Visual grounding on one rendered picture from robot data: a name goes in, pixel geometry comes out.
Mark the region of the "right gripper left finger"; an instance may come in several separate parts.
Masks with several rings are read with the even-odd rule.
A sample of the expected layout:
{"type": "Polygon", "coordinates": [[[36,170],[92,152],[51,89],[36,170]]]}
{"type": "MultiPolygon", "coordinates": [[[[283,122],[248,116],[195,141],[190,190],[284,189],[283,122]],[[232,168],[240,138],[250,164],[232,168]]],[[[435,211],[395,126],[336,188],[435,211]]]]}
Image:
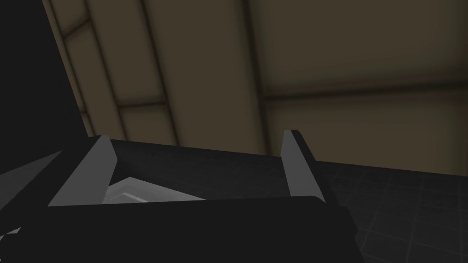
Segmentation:
{"type": "Polygon", "coordinates": [[[107,135],[87,138],[61,151],[31,182],[39,205],[98,205],[103,202],[117,156],[107,135]]]}

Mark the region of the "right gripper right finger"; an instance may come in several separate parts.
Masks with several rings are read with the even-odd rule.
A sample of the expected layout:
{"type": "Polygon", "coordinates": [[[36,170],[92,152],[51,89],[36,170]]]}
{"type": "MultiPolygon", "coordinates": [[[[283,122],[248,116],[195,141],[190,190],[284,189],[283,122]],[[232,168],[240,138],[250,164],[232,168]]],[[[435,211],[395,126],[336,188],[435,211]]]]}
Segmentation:
{"type": "Polygon", "coordinates": [[[325,202],[324,196],[314,179],[313,173],[292,130],[286,130],[283,134],[281,159],[287,178],[289,193],[292,197],[314,196],[325,202]]]}

